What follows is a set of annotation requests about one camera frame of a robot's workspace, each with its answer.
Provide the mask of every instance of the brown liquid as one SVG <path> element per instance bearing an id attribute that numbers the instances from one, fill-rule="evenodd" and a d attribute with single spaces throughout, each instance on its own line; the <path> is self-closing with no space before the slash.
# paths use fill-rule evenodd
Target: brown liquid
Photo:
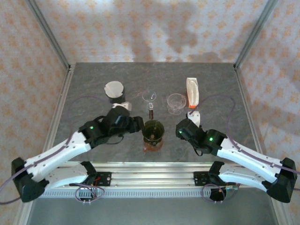
<path id="1" fill-rule="evenodd" d="M 153 110 L 149 110 L 149 119 L 152 120 L 154 117 Z"/>
<path id="2" fill-rule="evenodd" d="M 162 146 L 163 146 L 163 140 L 161 140 L 161 142 L 157 143 L 156 146 L 153 146 L 151 144 L 148 144 L 148 143 L 144 142 L 143 151 L 158 151 L 158 150 L 161 149 Z"/>

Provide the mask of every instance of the floor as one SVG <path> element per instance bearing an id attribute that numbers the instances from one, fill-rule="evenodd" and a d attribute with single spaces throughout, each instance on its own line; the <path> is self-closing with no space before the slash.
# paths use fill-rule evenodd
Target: floor
<path id="1" fill-rule="evenodd" d="M 250 125 L 241 98 L 240 89 L 232 64 L 221 63 L 77 63 L 71 80 L 54 145 L 68 137 L 67 110 L 75 99 L 82 96 L 99 96 L 103 99 L 82 98 L 75 102 L 70 118 L 75 128 L 100 115 L 106 115 L 111 108 L 104 92 L 110 81 L 120 81 L 125 87 L 126 100 L 132 103 L 131 116 L 149 120 L 147 103 L 142 92 L 154 90 L 157 98 L 154 104 L 154 119 L 165 127 L 163 146 L 157 152 L 143 152 L 142 133 L 125 135 L 117 145 L 100 145 L 71 161 L 93 162 L 213 162 L 222 160 L 213 155 L 199 157 L 192 146 L 175 136 L 175 127 L 185 118 L 188 106 L 180 115 L 171 115 L 167 109 L 167 98 L 173 93 L 186 95 L 186 78 L 196 77 L 200 99 L 214 94 L 227 94 L 236 101 L 230 128 L 233 138 L 255 150 Z M 230 99 L 214 97 L 207 100 L 199 111 L 204 130 L 216 129 L 226 133 L 226 120 L 232 108 Z M 114 137 L 110 142 L 117 142 Z"/>
<path id="2" fill-rule="evenodd" d="M 240 188 L 223 204 L 200 198 L 103 198 L 83 205 L 74 198 L 38 198 L 27 224 L 276 225 L 277 221 L 265 192 Z"/>

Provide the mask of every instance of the white cup lid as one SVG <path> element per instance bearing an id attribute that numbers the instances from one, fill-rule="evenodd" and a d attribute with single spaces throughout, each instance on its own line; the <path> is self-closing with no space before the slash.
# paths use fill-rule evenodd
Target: white cup lid
<path id="1" fill-rule="evenodd" d="M 119 81 L 111 81 L 104 87 L 105 94 L 109 98 L 118 98 L 123 95 L 124 86 Z"/>

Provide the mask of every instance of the black bracket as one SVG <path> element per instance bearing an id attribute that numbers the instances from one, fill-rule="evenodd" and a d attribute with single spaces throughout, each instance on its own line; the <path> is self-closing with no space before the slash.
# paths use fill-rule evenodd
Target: black bracket
<path id="1" fill-rule="evenodd" d="M 222 149 L 221 143 L 224 138 L 227 138 L 225 134 L 214 129 L 203 131 L 201 126 L 198 127 L 187 118 L 176 125 L 176 137 L 188 141 L 195 152 L 199 150 L 203 154 L 212 154 L 214 156 Z"/>
<path id="2" fill-rule="evenodd" d="M 296 170 L 296 164 L 290 158 L 285 158 L 280 161 L 283 167 Z M 276 181 L 270 183 L 263 181 L 262 185 L 267 188 L 267 194 L 272 198 L 282 202 L 289 203 L 297 181 L 297 174 L 281 169 L 279 174 L 276 174 Z"/>
<path id="3" fill-rule="evenodd" d="M 93 167 L 92 163 L 90 163 L 89 161 L 84 161 L 81 162 L 80 164 L 84 166 L 88 175 L 88 177 L 85 179 L 83 184 L 87 184 L 87 185 L 92 184 L 97 175 L 95 168 Z"/>
<path id="4" fill-rule="evenodd" d="M 210 199 L 213 201 L 216 201 L 216 202 L 224 201 L 224 199 L 226 198 L 226 195 L 227 195 L 227 191 L 226 191 L 225 187 L 222 187 L 221 189 L 222 189 L 224 195 L 218 188 L 210 190 Z"/>
<path id="5" fill-rule="evenodd" d="M 25 161 L 22 158 L 16 158 L 11 163 L 11 174 L 14 175 L 18 171 L 24 168 Z M 49 183 L 43 179 L 40 182 L 32 180 L 32 174 L 28 174 L 27 171 L 22 172 L 16 178 L 13 179 L 15 187 L 17 188 L 22 202 L 27 203 L 40 197 L 45 187 Z"/>
<path id="6" fill-rule="evenodd" d="M 211 184 L 210 177 L 208 176 L 208 171 L 194 172 L 194 182 L 195 186 L 204 186 L 206 184 Z"/>
<path id="7" fill-rule="evenodd" d="M 85 143 L 93 149 L 107 143 L 112 136 L 139 132 L 143 127 L 142 117 L 130 117 L 126 108 L 117 106 L 112 108 L 106 116 L 98 116 L 86 122 L 78 132 L 82 132 L 86 138 Z"/>
<path id="8" fill-rule="evenodd" d="M 94 179 L 94 186 L 109 187 L 112 181 L 111 172 L 97 172 L 96 178 Z"/>

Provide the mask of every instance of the liquid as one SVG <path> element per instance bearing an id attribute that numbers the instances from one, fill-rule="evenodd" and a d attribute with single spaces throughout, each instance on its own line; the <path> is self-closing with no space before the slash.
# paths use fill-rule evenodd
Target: liquid
<path id="1" fill-rule="evenodd" d="M 144 148 L 143 151 L 158 151 L 163 146 L 163 140 L 161 140 L 159 143 L 156 144 L 156 146 L 153 146 L 149 143 L 144 142 Z"/>

